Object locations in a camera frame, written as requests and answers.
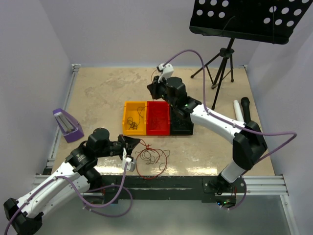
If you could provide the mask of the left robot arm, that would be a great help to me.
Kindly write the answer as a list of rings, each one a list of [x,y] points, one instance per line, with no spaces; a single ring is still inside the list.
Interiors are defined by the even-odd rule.
[[[9,198],[4,204],[8,224],[19,235],[33,235],[42,226],[43,217],[57,209],[60,205],[78,195],[89,211],[92,208],[103,208],[113,203],[124,188],[126,176],[122,176],[117,185],[118,191],[109,202],[94,205],[81,194],[103,190],[103,180],[95,169],[98,158],[119,156],[124,172],[134,171],[136,160],[132,151],[140,143],[140,139],[119,135],[116,141],[109,140],[110,133],[105,128],[97,128],[86,141],[71,151],[59,168],[41,182],[35,189],[19,199]]]

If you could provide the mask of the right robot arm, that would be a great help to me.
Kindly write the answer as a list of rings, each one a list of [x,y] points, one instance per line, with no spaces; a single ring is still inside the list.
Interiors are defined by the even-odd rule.
[[[268,147],[257,123],[240,122],[209,109],[187,94],[181,78],[158,81],[155,77],[147,89],[153,99],[166,101],[178,118],[205,127],[232,144],[232,161],[218,176],[221,191],[230,192],[237,178],[251,170],[266,152]]]

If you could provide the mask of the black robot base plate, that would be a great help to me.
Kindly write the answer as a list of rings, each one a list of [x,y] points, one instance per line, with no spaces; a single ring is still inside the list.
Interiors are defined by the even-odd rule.
[[[83,190],[86,200],[93,204],[108,203],[118,192],[121,175],[103,175],[97,183]],[[234,206],[236,196],[247,191],[243,178],[234,183],[224,183],[219,176],[160,176],[145,180],[140,176],[125,177],[119,200],[195,200],[203,203],[217,203],[225,208]]]

